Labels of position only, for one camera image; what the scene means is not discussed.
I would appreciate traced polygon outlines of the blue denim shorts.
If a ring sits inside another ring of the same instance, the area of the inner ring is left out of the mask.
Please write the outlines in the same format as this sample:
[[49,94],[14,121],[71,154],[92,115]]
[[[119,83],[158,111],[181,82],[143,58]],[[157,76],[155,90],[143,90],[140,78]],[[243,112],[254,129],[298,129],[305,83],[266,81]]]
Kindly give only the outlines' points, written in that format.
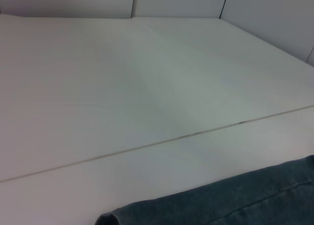
[[95,225],[314,225],[314,155],[131,203]]

